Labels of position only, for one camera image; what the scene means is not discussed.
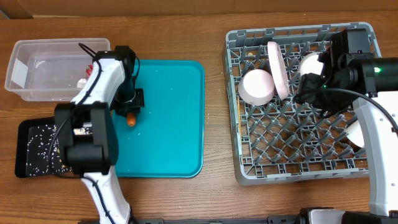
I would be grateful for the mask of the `orange carrot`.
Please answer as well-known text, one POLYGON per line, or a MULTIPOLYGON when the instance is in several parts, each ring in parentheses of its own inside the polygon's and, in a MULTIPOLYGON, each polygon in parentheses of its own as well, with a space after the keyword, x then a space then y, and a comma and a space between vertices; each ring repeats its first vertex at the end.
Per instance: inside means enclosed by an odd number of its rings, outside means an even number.
POLYGON ((128 113, 126 115, 127 125, 130 127, 134 127, 136 125, 136 115, 134 113, 128 113))

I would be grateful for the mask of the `white bowl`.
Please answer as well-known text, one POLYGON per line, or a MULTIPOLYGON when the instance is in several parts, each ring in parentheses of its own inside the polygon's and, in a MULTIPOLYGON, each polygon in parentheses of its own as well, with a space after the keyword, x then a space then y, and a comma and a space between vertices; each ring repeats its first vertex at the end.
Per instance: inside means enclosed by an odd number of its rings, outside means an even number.
POLYGON ((315 81, 321 80, 320 75, 323 70, 323 62, 318 60, 320 52, 310 53, 301 60, 298 66, 298 72, 300 74, 300 83, 304 81, 304 75, 312 73, 310 78, 314 78, 315 81))

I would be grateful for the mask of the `large pink plate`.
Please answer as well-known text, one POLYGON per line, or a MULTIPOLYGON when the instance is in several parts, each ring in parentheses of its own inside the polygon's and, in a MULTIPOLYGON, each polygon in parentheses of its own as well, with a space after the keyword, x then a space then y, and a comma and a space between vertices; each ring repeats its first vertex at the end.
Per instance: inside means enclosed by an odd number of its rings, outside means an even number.
POLYGON ((281 100, 289 96, 289 81, 281 49, 276 42, 267 43, 269 65, 277 94, 281 100))

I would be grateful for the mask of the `red snack wrapper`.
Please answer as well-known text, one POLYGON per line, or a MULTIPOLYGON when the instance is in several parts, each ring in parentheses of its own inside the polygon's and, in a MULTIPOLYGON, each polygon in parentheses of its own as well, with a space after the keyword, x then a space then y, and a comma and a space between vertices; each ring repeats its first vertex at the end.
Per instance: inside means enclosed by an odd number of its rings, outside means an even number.
POLYGON ((92 65, 88 65, 86 68, 86 77, 89 78, 91 73, 93 71, 93 66, 92 65))

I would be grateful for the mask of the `white paper cup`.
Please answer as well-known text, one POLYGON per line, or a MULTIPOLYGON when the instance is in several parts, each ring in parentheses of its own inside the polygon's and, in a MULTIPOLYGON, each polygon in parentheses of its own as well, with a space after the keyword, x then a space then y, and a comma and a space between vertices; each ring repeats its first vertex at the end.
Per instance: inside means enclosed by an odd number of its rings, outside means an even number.
POLYGON ((364 138, 361 130, 361 126, 358 120, 353 122, 346 128, 347 138, 356 146, 364 147, 364 138))

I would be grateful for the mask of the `pile of rice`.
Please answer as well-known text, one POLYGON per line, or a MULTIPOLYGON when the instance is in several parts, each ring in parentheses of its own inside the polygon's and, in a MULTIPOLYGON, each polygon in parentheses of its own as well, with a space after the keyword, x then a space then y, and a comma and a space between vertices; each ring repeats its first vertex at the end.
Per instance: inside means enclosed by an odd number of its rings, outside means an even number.
POLYGON ((26 175, 37 177, 49 175, 54 172, 57 174, 71 172, 72 169, 63 165, 58 149, 58 140, 49 148, 53 135, 56 132, 54 124, 33 126, 29 129, 27 142, 26 175))

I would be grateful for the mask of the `wooden chopstick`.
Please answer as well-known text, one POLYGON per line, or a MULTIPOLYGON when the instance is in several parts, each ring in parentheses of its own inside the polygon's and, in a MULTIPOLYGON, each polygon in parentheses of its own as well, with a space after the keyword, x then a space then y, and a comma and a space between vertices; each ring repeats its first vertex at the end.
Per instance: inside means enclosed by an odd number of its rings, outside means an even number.
POLYGON ((238 133, 241 135, 241 113, 240 113, 240 97, 237 96, 237 111, 238 111, 238 133))

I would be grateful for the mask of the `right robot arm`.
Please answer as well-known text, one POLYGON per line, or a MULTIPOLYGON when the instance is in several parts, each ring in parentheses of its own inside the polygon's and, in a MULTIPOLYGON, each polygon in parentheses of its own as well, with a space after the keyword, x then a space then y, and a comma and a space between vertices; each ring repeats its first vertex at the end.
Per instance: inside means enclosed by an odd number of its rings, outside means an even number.
POLYGON ((322 74, 302 75, 294 101, 320 109, 323 118, 353 108, 364 138, 370 198, 368 212, 333 217, 321 208, 308 214, 308 222, 397 223, 397 59, 375 56, 366 29, 333 34, 319 59, 322 74))

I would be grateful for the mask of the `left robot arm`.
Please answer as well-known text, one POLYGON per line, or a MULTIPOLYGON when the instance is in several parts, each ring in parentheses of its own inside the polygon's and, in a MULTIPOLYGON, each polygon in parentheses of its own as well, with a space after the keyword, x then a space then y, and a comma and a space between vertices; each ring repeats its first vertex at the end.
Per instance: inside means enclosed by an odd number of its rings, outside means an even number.
POLYGON ((92 58, 92 73, 71 102, 55 107, 52 141, 63 165, 72 169, 71 178, 80 179, 91 194, 99 223, 136 223, 116 175, 119 144, 112 115, 132 123, 144 107, 144 91, 136 88, 140 61, 126 45, 98 52, 79 46, 92 58))

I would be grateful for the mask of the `crumpled white tissue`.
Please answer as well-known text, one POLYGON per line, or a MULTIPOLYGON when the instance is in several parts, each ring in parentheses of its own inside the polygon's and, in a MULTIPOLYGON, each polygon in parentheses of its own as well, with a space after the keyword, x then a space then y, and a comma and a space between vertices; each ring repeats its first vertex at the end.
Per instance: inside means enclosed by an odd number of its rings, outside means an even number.
POLYGON ((87 79, 85 78, 81 78, 80 80, 78 80, 78 83, 76 84, 77 88, 83 88, 87 83, 87 79))

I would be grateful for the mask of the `teal serving tray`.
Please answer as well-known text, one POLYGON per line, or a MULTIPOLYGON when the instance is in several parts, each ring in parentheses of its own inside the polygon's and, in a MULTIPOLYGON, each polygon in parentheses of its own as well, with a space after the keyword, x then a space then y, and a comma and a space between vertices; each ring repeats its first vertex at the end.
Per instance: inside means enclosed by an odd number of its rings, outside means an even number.
POLYGON ((113 115, 118 177, 192 178, 203 167, 205 70, 193 60, 141 60, 144 107, 130 127, 113 115))

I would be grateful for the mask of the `grey dish rack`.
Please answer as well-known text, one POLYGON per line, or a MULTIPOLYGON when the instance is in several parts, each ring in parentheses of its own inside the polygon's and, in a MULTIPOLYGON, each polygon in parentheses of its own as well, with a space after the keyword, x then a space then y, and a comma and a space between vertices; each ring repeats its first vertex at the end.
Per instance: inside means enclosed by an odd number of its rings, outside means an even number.
POLYGON ((279 184, 300 180, 358 178, 369 174, 365 148, 353 144, 346 128, 357 120, 352 109, 323 119, 320 110, 300 105, 299 64, 304 56, 324 52, 331 36, 346 29, 366 29, 371 51, 381 56, 374 29, 367 22, 290 26, 229 31, 225 37, 225 82, 231 118, 236 180, 242 185, 279 184), (249 71, 270 70, 267 43, 281 49, 289 96, 253 106, 242 100, 238 85, 249 71), (240 97, 241 135, 237 96, 240 97))

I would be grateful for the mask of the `clear plastic bin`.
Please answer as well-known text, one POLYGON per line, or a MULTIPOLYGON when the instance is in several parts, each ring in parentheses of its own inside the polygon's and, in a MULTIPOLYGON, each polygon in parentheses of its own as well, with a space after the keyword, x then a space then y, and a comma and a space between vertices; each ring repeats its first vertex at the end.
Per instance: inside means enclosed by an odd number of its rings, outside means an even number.
POLYGON ((92 58, 79 44, 107 51, 111 44, 105 38, 36 39, 15 43, 6 73, 4 87, 25 101, 70 101, 81 88, 78 80, 86 77, 92 58))

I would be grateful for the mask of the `black tray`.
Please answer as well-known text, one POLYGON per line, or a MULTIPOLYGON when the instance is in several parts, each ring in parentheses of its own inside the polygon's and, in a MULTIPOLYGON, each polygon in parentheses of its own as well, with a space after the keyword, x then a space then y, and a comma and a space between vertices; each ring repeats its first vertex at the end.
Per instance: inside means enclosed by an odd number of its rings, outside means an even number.
POLYGON ((57 142, 53 145, 53 152, 49 153, 55 131, 53 117, 27 119, 20 123, 14 170, 16 177, 38 177, 72 171, 62 164, 57 142))

